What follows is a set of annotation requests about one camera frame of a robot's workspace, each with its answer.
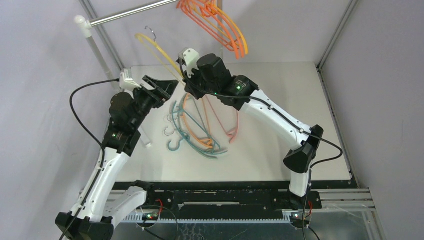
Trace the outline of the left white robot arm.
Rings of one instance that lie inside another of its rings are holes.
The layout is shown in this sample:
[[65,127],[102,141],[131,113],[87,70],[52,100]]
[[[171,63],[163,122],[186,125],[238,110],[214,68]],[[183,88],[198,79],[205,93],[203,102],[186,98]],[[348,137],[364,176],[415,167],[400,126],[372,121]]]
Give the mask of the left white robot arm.
[[68,212],[60,212],[55,224],[61,238],[110,240],[116,227],[135,209],[156,204],[154,185],[137,180],[116,201],[108,203],[118,174],[132,156],[141,137],[140,126],[152,109],[171,99],[179,82],[143,77],[143,84],[119,80],[121,92],[110,100],[109,124],[99,141],[100,156],[93,172]]

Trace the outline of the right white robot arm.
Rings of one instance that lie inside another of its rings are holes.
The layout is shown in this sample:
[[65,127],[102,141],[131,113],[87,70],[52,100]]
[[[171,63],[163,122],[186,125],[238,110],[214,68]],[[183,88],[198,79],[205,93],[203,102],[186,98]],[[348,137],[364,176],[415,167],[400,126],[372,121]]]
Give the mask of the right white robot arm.
[[195,99],[215,96],[222,104],[254,117],[271,127],[285,141],[289,152],[283,164],[290,170],[289,203],[302,208],[309,201],[312,161],[317,155],[324,130],[297,120],[245,75],[232,75],[223,60],[213,53],[200,57],[179,55],[184,90]]

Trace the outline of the teal plastic hanger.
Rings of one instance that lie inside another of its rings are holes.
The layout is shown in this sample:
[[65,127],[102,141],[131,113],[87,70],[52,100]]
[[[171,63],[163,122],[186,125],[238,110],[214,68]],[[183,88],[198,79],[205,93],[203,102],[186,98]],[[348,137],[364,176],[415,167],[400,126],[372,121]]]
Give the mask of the teal plastic hanger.
[[[182,127],[183,116],[188,117],[194,123],[200,127],[200,129],[206,134],[207,140],[211,140],[211,145],[208,147],[201,148],[193,142],[195,138],[195,134],[190,133],[188,127],[186,130]],[[169,114],[167,115],[168,121],[172,123],[173,129],[176,133],[179,134],[179,140],[177,141],[175,146],[171,146],[172,140],[169,140],[166,144],[166,148],[171,152],[176,152],[181,148],[182,142],[187,143],[196,153],[205,157],[207,159],[217,160],[219,156],[225,155],[228,153],[226,148],[223,148],[219,143],[215,141],[212,137],[209,130],[206,130],[206,127],[197,122],[183,107],[182,102],[177,104],[175,101],[171,107]]]

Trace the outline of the pale yellow wire-hook hanger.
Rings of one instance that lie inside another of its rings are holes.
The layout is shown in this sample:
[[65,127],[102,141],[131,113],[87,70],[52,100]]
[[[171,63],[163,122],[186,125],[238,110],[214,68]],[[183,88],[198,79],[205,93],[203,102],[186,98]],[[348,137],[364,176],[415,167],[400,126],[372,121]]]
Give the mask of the pale yellow wire-hook hanger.
[[183,81],[183,74],[177,63],[172,60],[168,53],[158,44],[156,32],[148,25],[144,27],[146,33],[137,32],[134,37],[140,44],[142,44],[148,52],[160,63],[160,65],[166,69],[183,87],[186,83]]

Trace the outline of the yellow-orange plastic hanger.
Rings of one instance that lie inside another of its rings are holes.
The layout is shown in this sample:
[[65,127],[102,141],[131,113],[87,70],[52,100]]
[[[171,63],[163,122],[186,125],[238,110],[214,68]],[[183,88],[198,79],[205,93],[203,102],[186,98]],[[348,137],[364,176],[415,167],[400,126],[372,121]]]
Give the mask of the yellow-orange plastic hanger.
[[216,0],[208,0],[205,4],[207,32],[228,51],[233,52],[235,59],[244,58],[249,53],[247,41],[233,19],[218,7]]

